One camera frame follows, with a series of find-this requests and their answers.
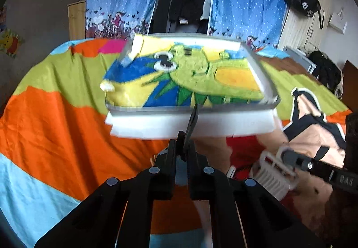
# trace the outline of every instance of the wooden cabinet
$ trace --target wooden cabinet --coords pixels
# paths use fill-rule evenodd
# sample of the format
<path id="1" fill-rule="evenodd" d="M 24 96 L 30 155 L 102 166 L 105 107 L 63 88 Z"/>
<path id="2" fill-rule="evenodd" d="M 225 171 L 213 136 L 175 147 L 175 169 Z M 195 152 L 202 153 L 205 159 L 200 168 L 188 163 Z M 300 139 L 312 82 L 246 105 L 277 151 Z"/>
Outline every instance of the wooden cabinet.
<path id="1" fill-rule="evenodd" d="M 331 16 L 332 0 L 319 0 L 319 2 L 323 9 L 323 11 L 321 10 L 321 18 L 323 18 L 324 12 L 323 29 L 320 29 L 319 26 L 318 12 L 314 14 L 313 18 L 308 18 L 290 9 L 283 26 L 278 49 L 282 50 L 285 46 L 289 46 L 304 51 L 305 44 L 307 50 L 314 50 L 312 44 L 317 47 L 320 46 Z"/>
<path id="2" fill-rule="evenodd" d="M 86 2 L 68 4 L 69 39 L 85 39 Z"/>

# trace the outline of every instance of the cartoon eye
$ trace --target cartoon eye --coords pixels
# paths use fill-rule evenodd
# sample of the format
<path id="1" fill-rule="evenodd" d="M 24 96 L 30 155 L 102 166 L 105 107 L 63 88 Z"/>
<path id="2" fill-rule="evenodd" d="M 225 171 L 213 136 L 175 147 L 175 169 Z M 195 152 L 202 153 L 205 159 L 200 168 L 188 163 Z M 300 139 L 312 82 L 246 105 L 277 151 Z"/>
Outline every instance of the cartoon eye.
<path id="1" fill-rule="evenodd" d="M 169 51 L 158 51 L 154 54 L 154 58 L 160 60 L 171 60 L 173 58 L 173 53 Z"/>
<path id="2" fill-rule="evenodd" d="M 154 69 L 157 71 L 171 72 L 177 69 L 177 64 L 170 61 L 157 61 L 154 64 Z"/>

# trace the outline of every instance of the pink fabric patch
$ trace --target pink fabric patch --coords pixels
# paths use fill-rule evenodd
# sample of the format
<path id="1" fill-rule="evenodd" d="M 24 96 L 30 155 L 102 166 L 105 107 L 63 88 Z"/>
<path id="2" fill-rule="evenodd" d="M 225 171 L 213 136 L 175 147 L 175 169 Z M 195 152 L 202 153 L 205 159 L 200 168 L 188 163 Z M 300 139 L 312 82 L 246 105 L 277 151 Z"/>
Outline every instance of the pink fabric patch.
<path id="1" fill-rule="evenodd" d="M 98 53 L 109 54 L 109 53 L 119 53 L 122 51 L 126 45 L 126 41 L 120 39 L 111 39 L 98 49 Z"/>

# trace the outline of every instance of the cabinet door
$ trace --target cabinet door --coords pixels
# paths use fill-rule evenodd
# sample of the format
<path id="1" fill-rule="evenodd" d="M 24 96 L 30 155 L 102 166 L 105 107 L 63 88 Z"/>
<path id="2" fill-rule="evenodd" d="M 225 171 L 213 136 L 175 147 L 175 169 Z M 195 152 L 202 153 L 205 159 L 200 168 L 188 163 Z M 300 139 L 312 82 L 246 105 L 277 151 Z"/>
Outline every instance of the cabinet door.
<path id="1" fill-rule="evenodd" d="M 306 44 L 307 50 L 315 50 L 314 46 L 320 47 L 321 41 L 322 41 L 323 36 L 325 35 L 325 31 L 327 29 L 329 18 L 332 14 L 331 13 L 332 0 L 319 0 L 319 2 L 321 4 L 321 8 L 323 9 L 323 10 L 321 10 L 321 18 L 322 19 L 323 19 L 323 12 L 324 12 L 323 29 L 320 28 L 318 12 L 316 12 L 313 17 L 312 28 L 310 30 L 308 37 L 307 37 L 307 42 L 310 42 L 310 43 Z"/>
<path id="2" fill-rule="evenodd" d="M 290 9 L 283 26 L 278 49 L 285 46 L 303 49 L 312 29 L 313 18 L 308 18 Z"/>

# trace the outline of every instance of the colorful blanket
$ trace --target colorful blanket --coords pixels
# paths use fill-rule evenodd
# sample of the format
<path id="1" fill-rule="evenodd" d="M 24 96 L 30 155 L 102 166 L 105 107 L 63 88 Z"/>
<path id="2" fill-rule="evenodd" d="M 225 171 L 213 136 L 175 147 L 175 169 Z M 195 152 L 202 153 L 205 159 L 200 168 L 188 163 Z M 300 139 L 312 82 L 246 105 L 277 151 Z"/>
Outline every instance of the colorful blanket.
<path id="1" fill-rule="evenodd" d="M 0 118 L 0 207 L 27 247 L 107 178 L 134 177 L 168 144 L 110 136 L 99 85 L 118 54 L 107 39 L 60 46 L 29 71 Z M 290 58 L 262 57 L 261 62 L 281 97 L 277 129 L 198 139 L 198 151 L 222 171 L 230 164 L 252 164 L 263 149 L 275 153 L 283 143 L 342 166 L 347 107 Z M 285 204 L 315 230 L 332 189 L 307 174 L 301 178 Z M 200 247 L 203 239 L 185 186 L 176 187 L 172 201 L 154 203 L 151 247 Z"/>

